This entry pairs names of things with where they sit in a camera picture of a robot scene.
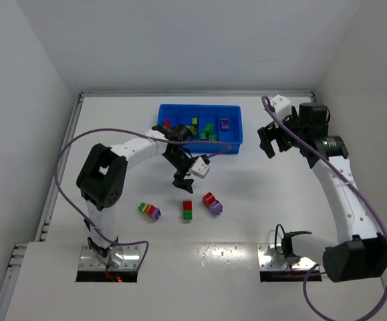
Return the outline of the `red green lego stack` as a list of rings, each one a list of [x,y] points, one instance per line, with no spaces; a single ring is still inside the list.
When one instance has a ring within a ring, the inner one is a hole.
[[[192,201],[184,200],[182,202],[182,219],[184,221],[192,220]]]

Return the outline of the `lime lego brick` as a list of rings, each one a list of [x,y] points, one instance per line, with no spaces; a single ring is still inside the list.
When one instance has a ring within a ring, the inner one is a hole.
[[[198,127],[199,120],[196,117],[192,118],[190,124],[187,126],[193,136],[196,136],[198,134]]]

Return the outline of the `purple flower lego piece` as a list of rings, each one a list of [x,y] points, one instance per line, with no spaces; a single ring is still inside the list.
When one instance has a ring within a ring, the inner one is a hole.
[[[209,211],[215,217],[218,217],[223,212],[223,205],[218,200],[215,200],[209,205]]]

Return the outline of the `purple lego brick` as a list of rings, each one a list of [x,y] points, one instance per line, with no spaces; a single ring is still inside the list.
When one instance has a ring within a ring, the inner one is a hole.
[[[221,128],[222,131],[229,131],[230,124],[229,124],[229,119],[228,118],[221,118],[220,119],[220,128]]]

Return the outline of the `red arch lego brick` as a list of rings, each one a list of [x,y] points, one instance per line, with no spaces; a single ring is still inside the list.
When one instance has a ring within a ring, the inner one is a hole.
[[[212,193],[208,192],[203,196],[202,201],[205,207],[209,208],[216,201],[216,199]]]

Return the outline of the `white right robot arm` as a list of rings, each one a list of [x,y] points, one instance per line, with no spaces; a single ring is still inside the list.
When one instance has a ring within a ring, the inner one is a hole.
[[[387,238],[358,194],[343,139],[328,134],[328,107],[303,103],[296,108],[282,96],[264,96],[262,102],[273,122],[257,131],[261,150],[274,157],[273,141],[280,152],[299,150],[324,190],[338,239],[331,245],[310,231],[285,232],[281,254],[314,260],[333,282],[379,278],[387,268]]]

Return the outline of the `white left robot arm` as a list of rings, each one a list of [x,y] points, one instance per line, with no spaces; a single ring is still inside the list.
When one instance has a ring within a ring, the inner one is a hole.
[[[134,138],[114,146],[99,143],[92,147],[76,185],[88,208],[88,246],[98,258],[106,261],[118,241],[114,232],[116,215],[113,206],[122,195],[129,169],[162,155],[176,169],[173,185],[189,193],[193,192],[194,180],[185,177],[207,174],[208,162],[182,149],[181,143],[191,136],[190,129],[185,125],[173,129],[156,125],[146,133],[145,138]]]

